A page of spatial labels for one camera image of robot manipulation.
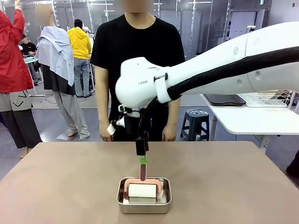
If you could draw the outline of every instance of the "metal tray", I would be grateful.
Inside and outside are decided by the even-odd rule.
[[[157,196],[154,203],[147,203],[147,199],[138,198],[139,203],[130,203],[129,198],[124,194],[124,184],[129,178],[138,177],[125,177],[121,179],[116,200],[119,204],[120,211],[125,214],[165,214],[168,212],[171,203],[171,188],[170,182],[162,177],[148,177],[148,179],[158,179],[162,185],[162,193]]]

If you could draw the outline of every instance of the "black plastic stool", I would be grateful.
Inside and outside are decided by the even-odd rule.
[[[189,121],[189,126],[185,126],[186,120]],[[206,129],[202,127],[202,123],[206,123]],[[186,111],[181,131],[181,137],[185,136],[187,141],[195,141],[196,135],[200,135],[200,140],[210,139],[209,114],[200,109]]]

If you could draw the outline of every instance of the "red jacket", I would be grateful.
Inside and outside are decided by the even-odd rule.
[[[14,23],[0,11],[0,92],[32,89],[32,81],[18,47],[25,25],[22,11],[14,12]]]

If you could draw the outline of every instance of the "dish rack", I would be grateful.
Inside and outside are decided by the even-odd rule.
[[[292,91],[275,90],[238,94],[249,107],[286,107]]]

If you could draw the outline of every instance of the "light blue shirt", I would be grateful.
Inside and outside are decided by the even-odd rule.
[[[36,60],[74,85],[74,58],[69,37],[64,29],[44,27],[37,39]]]

